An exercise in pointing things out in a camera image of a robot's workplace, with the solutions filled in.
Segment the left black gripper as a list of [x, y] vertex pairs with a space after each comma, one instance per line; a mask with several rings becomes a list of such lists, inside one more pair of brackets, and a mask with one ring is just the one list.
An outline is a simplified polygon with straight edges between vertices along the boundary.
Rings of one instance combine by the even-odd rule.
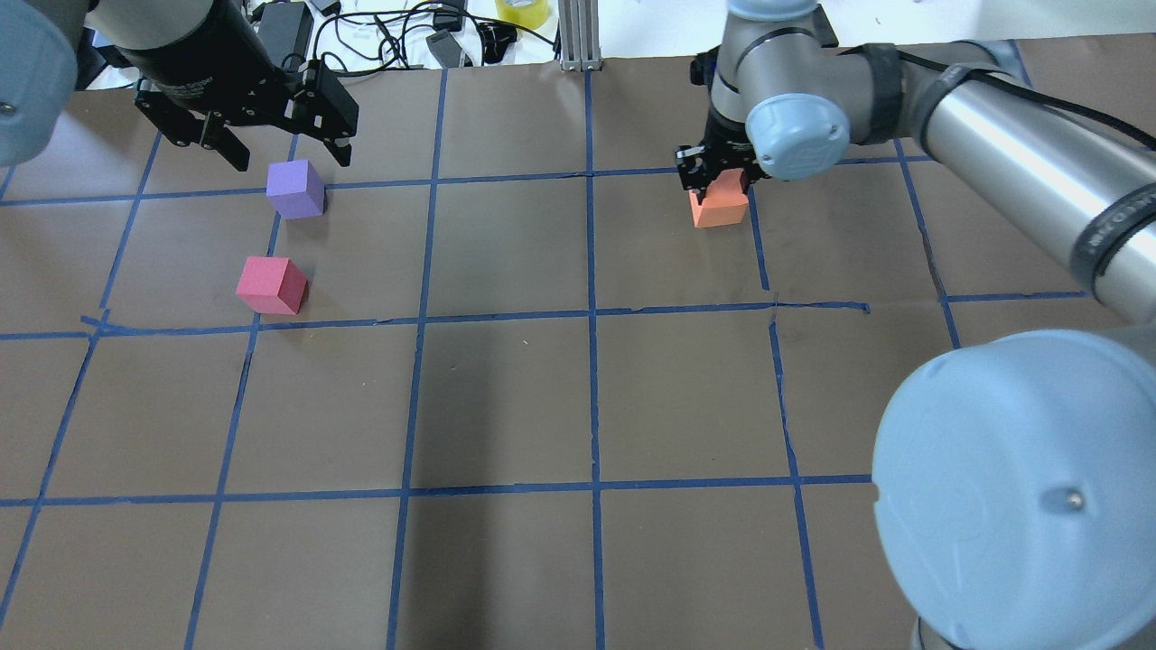
[[247, 172], [249, 147], [227, 121], [272, 125], [351, 165], [358, 102], [321, 60], [277, 69], [236, 1], [111, 1], [108, 39], [160, 94], [138, 95], [135, 108], [170, 145], [198, 145]]

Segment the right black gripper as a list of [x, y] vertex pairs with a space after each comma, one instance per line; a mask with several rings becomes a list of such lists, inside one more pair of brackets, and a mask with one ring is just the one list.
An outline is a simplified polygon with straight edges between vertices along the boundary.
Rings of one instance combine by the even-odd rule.
[[717, 108], [709, 108], [698, 145], [677, 146], [676, 169], [682, 189], [696, 195], [705, 195], [711, 182], [729, 169], [744, 171], [747, 189], [769, 177], [759, 167], [744, 123], [719, 115]]

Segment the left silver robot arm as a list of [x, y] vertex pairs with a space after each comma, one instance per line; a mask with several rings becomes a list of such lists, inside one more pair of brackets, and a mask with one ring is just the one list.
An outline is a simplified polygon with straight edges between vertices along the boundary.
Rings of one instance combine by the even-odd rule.
[[139, 71], [134, 106], [170, 145], [198, 145], [244, 172], [249, 148], [236, 130], [267, 125], [312, 136], [350, 165], [360, 104], [307, 58], [307, 3], [286, 8], [298, 15], [277, 34], [274, 9], [255, 28], [236, 1], [5, 1], [3, 165], [47, 147], [76, 87], [86, 28]]

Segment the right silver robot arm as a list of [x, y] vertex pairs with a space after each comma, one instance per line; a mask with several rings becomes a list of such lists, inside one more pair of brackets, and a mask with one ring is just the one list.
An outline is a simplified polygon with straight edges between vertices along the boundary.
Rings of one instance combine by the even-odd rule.
[[1153, 648], [1153, 136], [1037, 91], [1011, 42], [843, 49], [731, 1], [690, 81], [694, 209], [892, 145], [956, 338], [896, 387], [872, 518], [912, 649]]

